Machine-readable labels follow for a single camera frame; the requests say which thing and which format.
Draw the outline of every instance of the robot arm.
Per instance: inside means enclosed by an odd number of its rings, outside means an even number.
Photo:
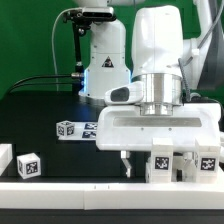
[[[116,19],[112,5],[132,5],[144,0],[74,0],[80,8],[64,14],[64,21],[72,22],[76,67],[73,77],[80,79],[80,100],[104,105],[106,91],[130,82],[125,65],[124,25]],[[79,38],[91,30],[90,64],[84,69]]]
[[[219,10],[217,1],[193,2],[197,7],[201,34],[198,38],[184,40],[183,61],[186,62],[186,78],[191,89],[214,89],[224,82],[224,65],[220,61],[224,57],[223,30],[221,22],[216,21],[219,20],[217,15],[223,10],[223,1]],[[209,34],[208,31],[214,26],[215,32]]]

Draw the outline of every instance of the green backdrop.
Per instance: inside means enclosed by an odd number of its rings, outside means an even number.
[[[175,5],[180,9],[184,38],[200,34],[197,13],[192,0],[146,0],[144,4]],[[72,0],[0,0],[0,98],[16,81],[35,75],[53,75],[51,32],[58,14],[76,6]],[[131,38],[134,7],[115,7],[115,12],[127,29],[126,64],[131,67]],[[81,40],[84,65],[89,63],[89,35]],[[56,57],[60,74],[74,71],[74,44],[71,24],[59,22],[55,36]],[[61,86],[59,90],[69,90]],[[202,92],[220,100],[224,88]]]

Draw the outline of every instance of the silver metal part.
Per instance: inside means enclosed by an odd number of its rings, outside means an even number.
[[[121,151],[121,160],[123,161],[126,169],[127,169],[127,172],[126,172],[126,175],[127,175],[127,178],[130,178],[131,177],[131,169],[132,169],[132,166],[131,166],[131,163],[129,162],[129,158],[130,158],[131,154],[130,152],[128,151]]]
[[[84,78],[84,74],[83,74],[83,73],[79,73],[79,72],[73,72],[73,73],[71,74],[71,77],[72,77],[73,79],[80,79],[80,78]]]
[[[76,62],[76,65],[77,65],[77,66],[82,66],[82,62],[81,62],[81,61],[77,61],[77,62]]]
[[[115,117],[114,127],[201,127],[199,118],[189,117]]]
[[[173,106],[181,104],[182,78],[172,74],[145,74],[132,82],[144,82],[141,115],[172,115]]]

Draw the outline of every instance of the cable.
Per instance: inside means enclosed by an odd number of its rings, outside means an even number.
[[[22,80],[16,82],[13,86],[17,86],[17,85],[20,85],[20,84],[22,84],[24,82],[28,82],[28,81],[35,80],[35,79],[55,79],[55,78],[57,78],[57,79],[58,78],[71,78],[71,75],[55,75],[55,76],[52,76],[52,75],[41,75],[41,76],[33,76],[33,77],[22,79]]]
[[[224,8],[224,0],[222,0],[222,2],[221,2],[221,5],[219,7],[218,14],[216,15],[215,21],[213,22],[212,26],[210,27],[210,29],[208,30],[208,32],[206,33],[206,35],[202,39],[201,43],[198,45],[198,49],[201,49],[203,47],[203,45],[206,42],[206,40],[208,39],[209,35],[213,32],[215,26],[217,25],[218,21],[220,20],[223,8]],[[184,85],[185,85],[187,102],[191,101],[191,92],[190,92],[190,88],[189,88],[189,85],[188,85],[188,81],[186,79],[184,67],[187,66],[193,59],[194,58],[191,56],[191,57],[188,58],[188,60],[185,63],[182,62],[181,58],[178,59],[178,63],[179,63],[179,66],[180,66],[180,71],[181,71],[181,74],[182,74],[182,77],[183,77],[183,82],[184,82]]]
[[[198,97],[195,98],[192,103],[218,103],[220,105],[220,109],[221,109],[221,118],[219,120],[219,122],[222,120],[223,116],[224,116],[224,108],[223,105],[215,99],[209,98],[209,97]]]
[[[54,25],[53,25],[53,29],[52,29],[52,34],[51,34],[51,45],[52,45],[52,55],[53,55],[53,63],[54,63],[54,72],[55,75],[58,75],[58,67],[57,67],[57,60],[56,60],[56,55],[55,55],[55,45],[54,45],[54,38],[55,38],[55,31],[56,31],[56,27],[58,24],[59,19],[61,18],[61,16],[66,13],[69,12],[71,10],[77,10],[80,8],[71,8],[71,9],[66,9],[64,11],[62,11],[56,18]]]
[[[12,86],[11,88],[8,89],[8,91],[6,92],[6,95],[10,94],[13,90],[20,88],[20,87],[24,87],[24,86],[39,86],[39,85],[72,85],[74,84],[74,82],[43,82],[43,83],[25,83],[25,84],[19,84],[16,86]]]
[[[206,40],[208,39],[209,35],[213,32],[215,26],[217,25],[218,21],[221,18],[222,12],[223,12],[223,8],[224,8],[224,0],[222,0],[221,5],[219,7],[219,11],[216,15],[216,18],[212,24],[212,26],[210,27],[210,29],[208,30],[208,32],[205,34],[205,36],[203,37],[201,43],[198,45],[198,49],[201,49],[203,47],[203,45],[205,44]],[[184,67],[187,66],[191,61],[193,60],[193,57],[189,57],[188,60],[184,63]]]
[[[135,12],[137,12],[136,0],[133,0],[133,5],[134,5]]]
[[[183,63],[182,63],[182,59],[181,58],[178,59],[178,63],[179,63],[179,66],[180,66],[180,70],[181,70],[181,74],[182,74],[183,82],[184,82],[184,86],[185,86],[186,101],[187,102],[190,102],[191,101],[191,91],[190,91],[190,88],[189,88],[189,85],[188,85],[188,82],[187,82],[187,79],[186,79],[186,75],[185,75],[185,71],[184,71],[184,66],[183,66]]]

